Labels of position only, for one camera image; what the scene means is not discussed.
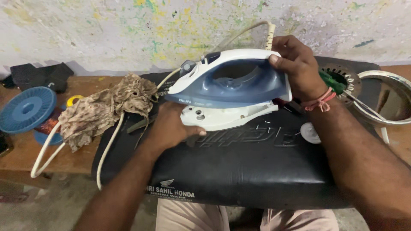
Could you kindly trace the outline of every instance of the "dirty cloth rag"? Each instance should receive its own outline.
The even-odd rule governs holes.
[[[148,119],[152,102],[157,99],[157,87],[153,82],[129,73],[119,84],[80,99],[62,112],[58,118],[60,134],[75,152],[113,126],[123,111]]]

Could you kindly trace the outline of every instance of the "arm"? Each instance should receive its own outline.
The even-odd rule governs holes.
[[[180,114],[185,106],[172,102],[160,106],[147,139],[121,172],[93,197],[74,230],[130,230],[157,158],[188,136],[206,135],[201,127],[182,124]]]
[[[317,99],[327,86],[318,75],[312,51],[294,36],[276,37],[272,66],[289,74],[291,90],[306,102]],[[363,215],[371,230],[411,228],[411,170],[373,137],[336,98],[331,109],[309,112],[320,136],[337,186]]]

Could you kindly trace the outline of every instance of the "concrete floor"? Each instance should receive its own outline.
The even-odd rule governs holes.
[[[40,192],[33,202],[0,203],[1,231],[71,230],[84,206],[98,191],[95,182],[84,175],[54,175],[49,189]],[[135,217],[133,231],[155,229],[157,198],[146,196]],[[244,208],[227,207],[230,221]],[[334,210],[340,231],[368,231],[355,209]]]

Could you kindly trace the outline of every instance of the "man's right hand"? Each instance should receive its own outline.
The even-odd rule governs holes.
[[[318,74],[312,50],[292,35],[274,37],[272,50],[282,57],[270,56],[270,64],[289,76],[293,96],[302,102],[322,96],[328,89]]]

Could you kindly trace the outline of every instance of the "hand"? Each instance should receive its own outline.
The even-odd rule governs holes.
[[[289,76],[291,92],[302,102],[322,96],[328,89],[318,74],[318,63],[312,50],[292,35],[272,39],[272,50],[282,57],[271,55],[270,64]]]
[[[180,115],[186,106],[170,101],[162,104],[147,139],[165,150],[176,146],[189,136],[205,136],[207,133],[204,128],[185,126],[182,123]]]

